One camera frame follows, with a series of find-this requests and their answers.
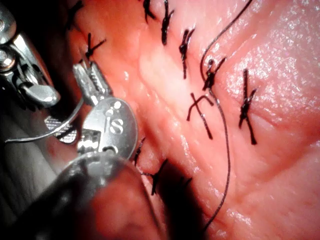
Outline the right arm needle driver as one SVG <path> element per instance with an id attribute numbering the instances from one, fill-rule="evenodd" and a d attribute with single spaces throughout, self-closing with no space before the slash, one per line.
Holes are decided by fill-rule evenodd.
<path id="1" fill-rule="evenodd" d="M 50 85 L 41 58 L 13 14 L 0 6 L 0 90 L 21 93 L 21 84 Z"/>

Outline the right arm needle driver jaw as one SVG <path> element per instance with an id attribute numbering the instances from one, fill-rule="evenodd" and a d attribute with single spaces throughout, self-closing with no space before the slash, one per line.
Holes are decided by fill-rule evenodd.
<path id="1" fill-rule="evenodd" d="M 59 119 L 52 116 L 48 116 L 44 120 L 44 123 L 50 131 L 56 129 L 62 124 Z M 72 144 L 77 138 L 77 130 L 72 124 L 68 123 L 63 129 L 60 129 L 59 131 L 54 133 L 54 136 L 62 143 Z"/>
<path id="2" fill-rule="evenodd" d="M 56 105 L 61 96 L 51 85 L 23 82 L 20 84 L 20 94 L 24 103 L 28 106 L 50 108 Z"/>

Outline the left arm needle driver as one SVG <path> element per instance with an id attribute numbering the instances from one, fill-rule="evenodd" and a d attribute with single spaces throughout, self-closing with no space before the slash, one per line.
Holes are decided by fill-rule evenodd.
<path id="1" fill-rule="evenodd" d="M 86 116 L 77 144 L 77 152 L 106 152 L 129 159 L 138 141 L 136 117 L 123 99 L 109 97 L 101 100 Z"/>

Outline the left arm needle driver jaw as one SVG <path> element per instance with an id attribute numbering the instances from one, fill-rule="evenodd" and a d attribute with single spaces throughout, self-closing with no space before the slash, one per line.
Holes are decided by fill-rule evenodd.
<path id="1" fill-rule="evenodd" d="M 72 66 L 72 71 L 82 92 L 84 102 L 87 105 L 96 106 L 99 102 L 98 91 L 90 78 L 88 71 L 80 63 L 74 64 Z"/>
<path id="2" fill-rule="evenodd" d="M 113 96 L 113 90 L 95 61 L 90 62 L 89 77 L 95 88 L 94 95 L 98 99 Z"/>

